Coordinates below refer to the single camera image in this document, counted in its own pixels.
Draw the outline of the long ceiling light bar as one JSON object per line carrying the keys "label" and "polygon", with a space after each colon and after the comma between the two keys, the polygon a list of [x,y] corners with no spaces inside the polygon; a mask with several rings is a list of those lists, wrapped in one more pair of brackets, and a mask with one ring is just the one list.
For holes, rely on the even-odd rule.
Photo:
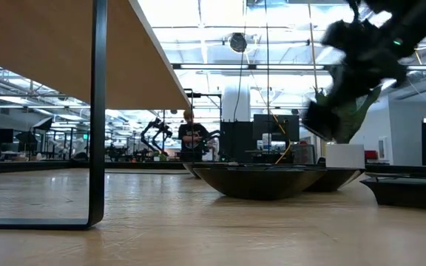
{"label": "long ceiling light bar", "polygon": [[[173,69],[215,69],[215,70],[326,70],[335,64],[302,65],[302,64],[171,64]],[[426,71],[426,65],[405,66],[407,70]]]}

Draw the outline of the grey bin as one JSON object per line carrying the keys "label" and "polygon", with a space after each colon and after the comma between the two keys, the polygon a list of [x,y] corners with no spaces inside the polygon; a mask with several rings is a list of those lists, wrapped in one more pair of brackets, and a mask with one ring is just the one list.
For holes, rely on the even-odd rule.
{"label": "grey bin", "polygon": [[297,144],[291,147],[294,164],[313,165],[316,163],[315,147],[311,144]]}

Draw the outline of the green snake plant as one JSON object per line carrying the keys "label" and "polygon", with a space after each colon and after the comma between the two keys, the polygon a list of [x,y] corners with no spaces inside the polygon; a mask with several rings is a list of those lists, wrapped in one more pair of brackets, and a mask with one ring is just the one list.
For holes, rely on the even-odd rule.
{"label": "green snake plant", "polygon": [[358,100],[347,102],[345,105],[331,108],[327,105],[328,97],[324,94],[323,89],[318,90],[314,87],[315,101],[321,106],[327,106],[334,114],[338,115],[341,124],[338,133],[334,136],[333,141],[340,144],[349,143],[353,136],[359,131],[364,122],[365,116],[373,103],[378,99],[381,88],[373,89],[364,97],[361,104]]}

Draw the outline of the black leaf-shaped mini plate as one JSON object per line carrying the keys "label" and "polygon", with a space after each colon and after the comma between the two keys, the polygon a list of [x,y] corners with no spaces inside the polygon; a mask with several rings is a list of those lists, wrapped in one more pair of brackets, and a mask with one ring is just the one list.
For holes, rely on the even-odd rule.
{"label": "black leaf-shaped mini plate", "polygon": [[287,167],[225,167],[204,169],[199,175],[228,197],[244,200],[282,200],[303,192],[325,170]]}
{"label": "black leaf-shaped mini plate", "polygon": [[364,173],[362,168],[327,168],[326,172],[312,185],[307,192],[334,192],[354,181]]}

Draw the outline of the black square mini plate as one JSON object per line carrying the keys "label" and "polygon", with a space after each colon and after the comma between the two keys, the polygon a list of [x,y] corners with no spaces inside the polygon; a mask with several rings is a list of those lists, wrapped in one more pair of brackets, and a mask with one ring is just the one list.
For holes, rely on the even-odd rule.
{"label": "black square mini plate", "polygon": [[426,209],[426,179],[367,178],[360,181],[379,205]]}

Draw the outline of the white round plant pot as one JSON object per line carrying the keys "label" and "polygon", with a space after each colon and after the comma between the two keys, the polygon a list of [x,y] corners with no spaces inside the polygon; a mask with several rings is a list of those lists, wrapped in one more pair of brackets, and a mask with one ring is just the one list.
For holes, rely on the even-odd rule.
{"label": "white round plant pot", "polygon": [[364,146],[362,144],[327,145],[325,165],[329,168],[364,168]]}

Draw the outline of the person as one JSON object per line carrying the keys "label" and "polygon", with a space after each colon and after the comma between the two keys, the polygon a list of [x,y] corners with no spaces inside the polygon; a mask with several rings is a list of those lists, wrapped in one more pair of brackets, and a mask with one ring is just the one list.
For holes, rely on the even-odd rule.
{"label": "person", "polygon": [[183,112],[185,123],[178,128],[177,138],[181,141],[180,160],[183,162],[201,162],[205,147],[205,138],[209,135],[206,128],[194,122],[194,114],[187,109]]}

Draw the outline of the black cabinet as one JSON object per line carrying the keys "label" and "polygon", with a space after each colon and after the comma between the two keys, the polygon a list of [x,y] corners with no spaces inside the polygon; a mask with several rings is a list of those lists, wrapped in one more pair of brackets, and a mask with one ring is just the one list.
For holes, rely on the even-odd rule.
{"label": "black cabinet", "polygon": [[253,123],[221,122],[220,130],[220,158],[226,162],[251,163],[252,156],[249,151],[256,149]]}

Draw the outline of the black wavy-rim mini plate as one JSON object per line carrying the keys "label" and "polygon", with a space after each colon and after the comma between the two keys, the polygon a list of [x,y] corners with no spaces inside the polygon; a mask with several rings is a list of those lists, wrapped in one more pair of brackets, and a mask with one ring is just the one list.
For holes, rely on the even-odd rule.
{"label": "black wavy-rim mini plate", "polygon": [[203,163],[184,163],[183,167],[195,178],[200,179],[201,176],[199,173],[204,169],[214,169],[214,168],[225,168],[229,166],[229,163],[213,163],[213,162],[203,162]]}
{"label": "black wavy-rim mini plate", "polygon": [[303,126],[326,141],[332,141],[339,131],[341,120],[327,106],[310,101],[302,116]]}

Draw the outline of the black metal rack frame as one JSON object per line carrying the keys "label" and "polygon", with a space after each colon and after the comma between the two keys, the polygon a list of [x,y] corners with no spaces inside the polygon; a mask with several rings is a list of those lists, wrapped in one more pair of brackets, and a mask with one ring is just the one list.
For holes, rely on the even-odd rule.
{"label": "black metal rack frame", "polygon": [[[187,89],[187,98],[191,101],[191,106],[188,108],[193,112],[193,99],[194,98],[200,98],[202,96],[201,93],[193,92],[191,89]],[[214,130],[213,132],[209,132],[209,135],[205,138],[205,147],[203,155],[209,152],[209,149],[212,147],[212,141],[215,139],[219,139],[221,136],[221,130]]]}

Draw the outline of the black aluminium table frame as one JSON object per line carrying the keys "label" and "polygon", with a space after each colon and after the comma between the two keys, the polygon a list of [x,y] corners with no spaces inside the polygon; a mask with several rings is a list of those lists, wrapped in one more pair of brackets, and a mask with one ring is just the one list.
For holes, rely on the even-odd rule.
{"label": "black aluminium table frame", "polygon": [[[185,170],[179,162],[105,162],[106,169],[143,169],[143,170]],[[22,171],[46,171],[68,168],[89,168],[87,161],[48,160],[31,162],[0,162],[0,173]],[[426,177],[426,166],[390,166],[384,164],[366,164],[364,169],[377,174],[410,174]]]}

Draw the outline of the wooden shelf black metal legs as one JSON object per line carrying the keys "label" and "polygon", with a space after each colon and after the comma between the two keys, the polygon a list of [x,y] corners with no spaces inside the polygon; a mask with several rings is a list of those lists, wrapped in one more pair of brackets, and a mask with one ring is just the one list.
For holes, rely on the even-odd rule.
{"label": "wooden shelf black metal legs", "polygon": [[0,229],[83,230],[104,216],[107,109],[186,109],[138,0],[0,0],[0,67],[90,104],[87,216],[0,218]]}

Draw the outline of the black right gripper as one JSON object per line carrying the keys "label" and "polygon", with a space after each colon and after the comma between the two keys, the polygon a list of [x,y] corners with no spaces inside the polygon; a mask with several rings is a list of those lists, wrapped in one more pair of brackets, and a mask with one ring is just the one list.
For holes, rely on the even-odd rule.
{"label": "black right gripper", "polygon": [[324,106],[335,108],[366,95],[385,78],[406,79],[406,67],[382,41],[380,29],[367,20],[339,20],[328,26],[322,43],[345,56],[325,68],[333,83]]}

